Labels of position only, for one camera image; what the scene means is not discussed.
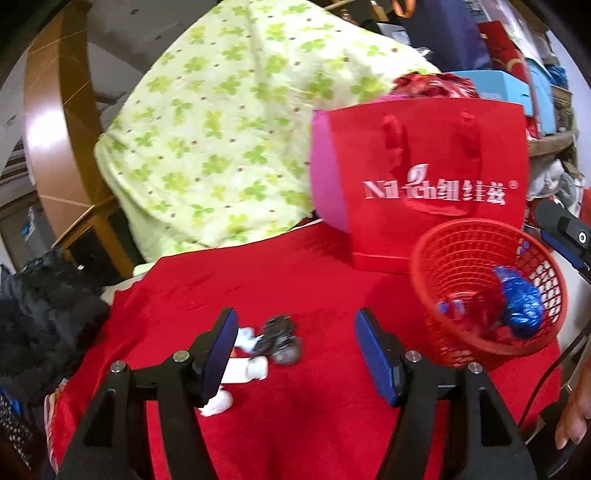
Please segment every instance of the green clover fabric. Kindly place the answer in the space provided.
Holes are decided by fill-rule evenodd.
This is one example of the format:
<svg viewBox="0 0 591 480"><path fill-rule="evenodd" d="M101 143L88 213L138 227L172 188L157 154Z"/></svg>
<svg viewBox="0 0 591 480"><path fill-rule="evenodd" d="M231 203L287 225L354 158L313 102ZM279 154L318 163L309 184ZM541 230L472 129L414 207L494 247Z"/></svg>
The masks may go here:
<svg viewBox="0 0 591 480"><path fill-rule="evenodd" d="M312 210L314 109L366 102L415 50L305 0L225 0L146 73L95 148L153 262L288 231Z"/></svg>

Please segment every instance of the person's hand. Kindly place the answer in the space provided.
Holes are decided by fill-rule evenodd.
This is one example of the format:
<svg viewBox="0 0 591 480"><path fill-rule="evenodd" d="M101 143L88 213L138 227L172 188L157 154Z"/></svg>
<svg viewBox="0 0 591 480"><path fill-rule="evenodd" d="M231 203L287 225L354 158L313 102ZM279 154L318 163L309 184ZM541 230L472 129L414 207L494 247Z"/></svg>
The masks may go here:
<svg viewBox="0 0 591 480"><path fill-rule="evenodd" d="M569 439L579 444L587 432L588 419L591 419L591 359L581 369L579 383L570 394L556 427L556 448L564 448Z"/></svg>

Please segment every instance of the red plastic basket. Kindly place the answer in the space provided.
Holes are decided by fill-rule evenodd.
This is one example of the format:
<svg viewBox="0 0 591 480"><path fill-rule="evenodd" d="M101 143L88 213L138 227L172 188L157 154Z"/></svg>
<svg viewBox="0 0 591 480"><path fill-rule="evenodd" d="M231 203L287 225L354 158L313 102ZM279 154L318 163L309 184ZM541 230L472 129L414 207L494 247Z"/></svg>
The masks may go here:
<svg viewBox="0 0 591 480"><path fill-rule="evenodd" d="M544 319L531 339L508 336L504 342L493 342L471 333L438 308L442 301L459 299L468 311L480 292L500 291L492 270L496 266L517 269L542 294ZM465 219L436 226L419 239L410 270L427 309L433 354L446 365L476 361L492 369L513 357L531 355L552 342L564 322L566 285L555 260L535 238L504 223Z"/></svg>

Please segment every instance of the black jacket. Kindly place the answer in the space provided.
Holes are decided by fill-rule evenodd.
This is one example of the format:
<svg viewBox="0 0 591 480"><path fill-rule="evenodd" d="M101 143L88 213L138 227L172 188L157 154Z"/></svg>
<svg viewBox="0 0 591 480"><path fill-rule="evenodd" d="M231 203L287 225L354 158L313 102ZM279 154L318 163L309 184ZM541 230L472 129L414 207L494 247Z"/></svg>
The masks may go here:
<svg viewBox="0 0 591 480"><path fill-rule="evenodd" d="M0 385L39 403L72 375L106 320L100 287L51 251L12 275L0 272Z"/></svg>

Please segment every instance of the dark blue bag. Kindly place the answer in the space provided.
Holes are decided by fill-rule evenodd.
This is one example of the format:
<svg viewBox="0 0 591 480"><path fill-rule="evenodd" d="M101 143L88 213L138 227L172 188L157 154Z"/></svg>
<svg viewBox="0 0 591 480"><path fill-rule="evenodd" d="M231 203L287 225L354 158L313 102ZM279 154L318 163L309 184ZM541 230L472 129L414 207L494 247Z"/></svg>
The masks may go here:
<svg viewBox="0 0 591 480"><path fill-rule="evenodd" d="M491 57L464 0L392 0L392 20L402 25L413 47L433 51L430 59L442 72L490 70Z"/></svg>

